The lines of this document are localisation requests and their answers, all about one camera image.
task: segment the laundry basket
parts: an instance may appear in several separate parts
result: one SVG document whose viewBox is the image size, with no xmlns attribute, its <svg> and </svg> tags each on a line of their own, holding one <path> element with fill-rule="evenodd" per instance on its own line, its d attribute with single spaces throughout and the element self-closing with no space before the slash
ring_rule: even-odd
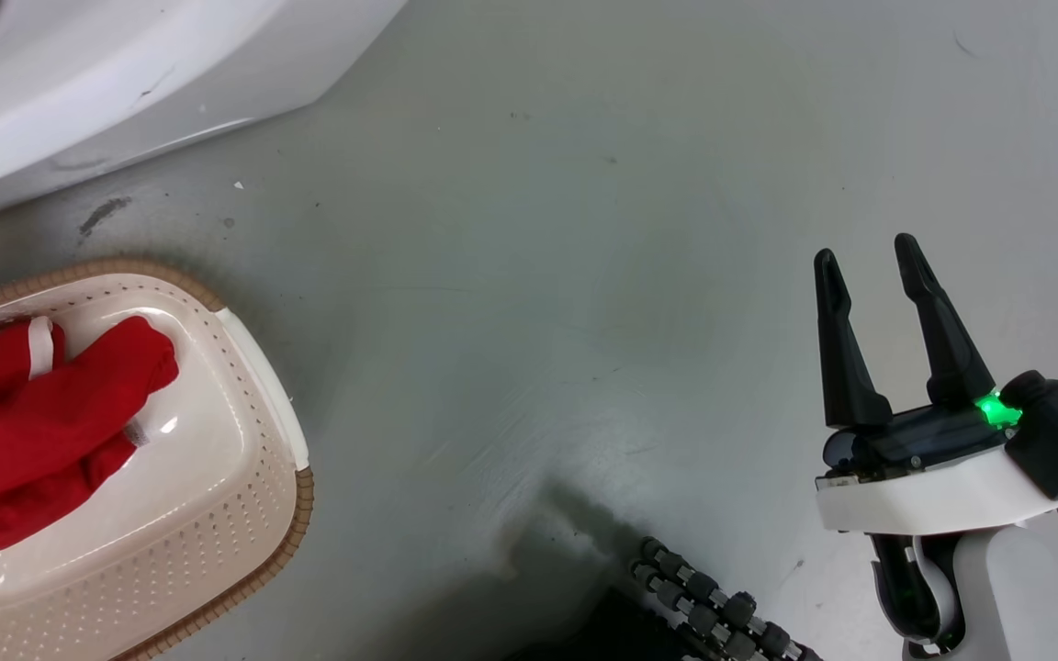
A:
<svg viewBox="0 0 1058 661">
<path fill-rule="evenodd" d="M 130 315 L 169 336 L 179 378 L 148 436 L 72 514 L 0 551 L 0 658 L 136 661 L 272 581 L 310 521 L 312 474 L 289 397 L 240 319 L 161 264 L 113 259 L 0 289 L 0 327 L 47 315 L 68 355 Z"/>
</svg>

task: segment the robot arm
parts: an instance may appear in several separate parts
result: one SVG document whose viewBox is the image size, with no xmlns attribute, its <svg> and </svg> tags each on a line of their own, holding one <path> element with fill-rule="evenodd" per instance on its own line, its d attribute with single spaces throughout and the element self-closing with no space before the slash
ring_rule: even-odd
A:
<svg viewBox="0 0 1058 661">
<path fill-rule="evenodd" d="M 891 414 L 874 389 L 831 251 L 815 260 L 828 472 L 828 530 L 863 532 L 877 594 L 904 658 L 1058 658 L 1058 568 L 1024 528 L 1058 510 L 1058 381 L 995 381 L 914 238 L 895 240 L 923 324 L 931 405 Z"/>
</svg>

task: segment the gray floor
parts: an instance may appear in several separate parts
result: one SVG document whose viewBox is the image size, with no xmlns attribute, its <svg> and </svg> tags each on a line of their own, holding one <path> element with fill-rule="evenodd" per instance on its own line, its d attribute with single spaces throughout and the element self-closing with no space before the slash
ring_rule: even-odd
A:
<svg viewBox="0 0 1058 661">
<path fill-rule="evenodd" d="M 898 409 L 902 229 L 1000 380 L 1058 375 L 1058 14 L 826 4 L 417 0 L 312 108 L 0 213 L 0 281 L 187 268 L 295 397 L 310 536 L 167 658 L 498 658 L 643 532 L 824 657 L 892 657 L 811 502 L 810 258 Z"/>
</svg>

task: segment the red cloth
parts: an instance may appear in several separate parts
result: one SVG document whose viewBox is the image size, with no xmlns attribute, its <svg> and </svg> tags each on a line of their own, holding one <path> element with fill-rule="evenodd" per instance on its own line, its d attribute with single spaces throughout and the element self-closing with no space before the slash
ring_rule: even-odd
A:
<svg viewBox="0 0 1058 661">
<path fill-rule="evenodd" d="M 121 469 L 134 451 L 123 427 L 178 375 L 172 343 L 134 316 L 67 364 L 56 327 L 54 368 L 29 381 L 26 327 L 0 333 L 0 549 L 71 513 Z"/>
</svg>

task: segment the washing machine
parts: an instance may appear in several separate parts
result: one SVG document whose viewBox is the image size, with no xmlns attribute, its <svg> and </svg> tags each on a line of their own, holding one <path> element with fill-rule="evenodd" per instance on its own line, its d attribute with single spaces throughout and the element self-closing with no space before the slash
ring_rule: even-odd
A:
<svg viewBox="0 0 1058 661">
<path fill-rule="evenodd" d="M 317 99 L 404 0 L 0 0 L 0 208 Z"/>
</svg>

